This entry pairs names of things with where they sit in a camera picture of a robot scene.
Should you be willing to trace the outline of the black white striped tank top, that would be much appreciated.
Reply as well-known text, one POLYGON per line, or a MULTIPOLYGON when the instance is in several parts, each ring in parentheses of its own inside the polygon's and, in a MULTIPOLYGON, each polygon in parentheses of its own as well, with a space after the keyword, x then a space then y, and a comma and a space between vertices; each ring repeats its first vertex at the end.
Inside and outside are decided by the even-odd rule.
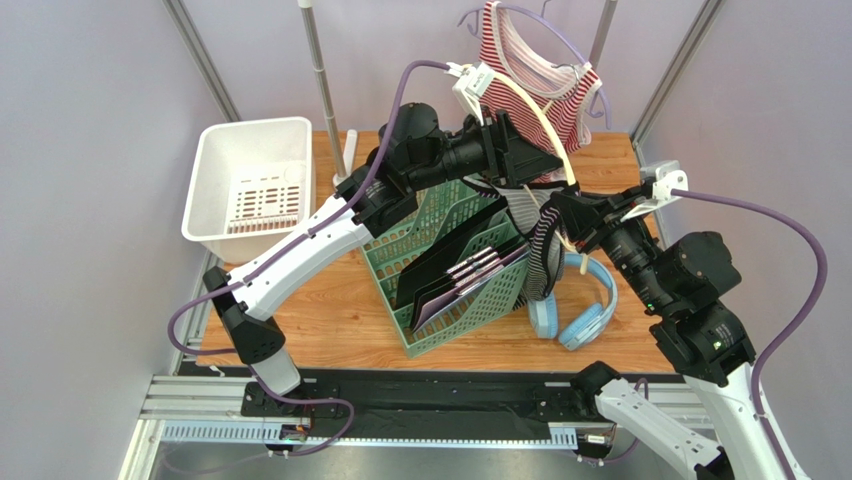
POLYGON ((506 200, 507 214, 529 246, 527 274, 520 302, 544 300, 562 278, 563 257, 566 253, 560 240, 566 233, 551 195, 563 190, 574 194, 577 185, 569 185, 556 174, 546 174, 545 182, 534 182, 519 188, 498 188, 473 176, 463 177, 461 181, 481 196, 506 200))

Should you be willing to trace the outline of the cream wooden hanger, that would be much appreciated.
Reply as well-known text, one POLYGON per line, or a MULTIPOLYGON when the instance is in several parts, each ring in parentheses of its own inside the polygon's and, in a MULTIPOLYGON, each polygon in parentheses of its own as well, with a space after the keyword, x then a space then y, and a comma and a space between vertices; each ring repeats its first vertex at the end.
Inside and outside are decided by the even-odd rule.
MULTIPOLYGON (((563 170, 565 172, 566 181, 569 185, 576 185, 576 177, 573 171, 573 167, 570 163, 570 159, 564 149, 562 142, 560 141, 558 134, 551 124, 550 120, 547 118, 545 111, 539 107, 539 105, 534 101, 534 99, 524 90, 520 85, 518 85, 513 79, 508 77, 507 75, 500 72, 493 72, 494 79, 504 84, 507 88, 512 90, 515 95, 517 95, 524 103, 527 105, 528 109, 536 116, 540 126, 544 130, 547 138, 549 139, 551 146, 558 158, 562 160, 563 170)), ((566 249, 568 253, 577 253, 576 247, 569 243, 567 238, 563 235, 556 233, 555 236, 560 240, 560 243, 566 249)), ((586 275, 588 273, 588 267, 590 263, 590 257, 588 254, 579 254, 580 255, 580 266, 579 273, 581 275, 586 275)))

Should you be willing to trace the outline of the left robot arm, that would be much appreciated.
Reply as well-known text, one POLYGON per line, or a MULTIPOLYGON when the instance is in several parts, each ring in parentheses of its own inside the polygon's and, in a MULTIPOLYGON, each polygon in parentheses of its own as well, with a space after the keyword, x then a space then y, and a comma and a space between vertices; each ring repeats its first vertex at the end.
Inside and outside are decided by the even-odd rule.
POLYGON ((567 159, 525 138, 504 110, 469 116, 461 131, 447 133, 433 107, 408 103, 380 139, 367 163, 284 239, 241 270, 213 267, 203 276, 238 357, 276 395, 293 391, 302 378, 273 315, 304 283, 397 226, 417 209, 420 191, 473 174, 520 187, 567 159))

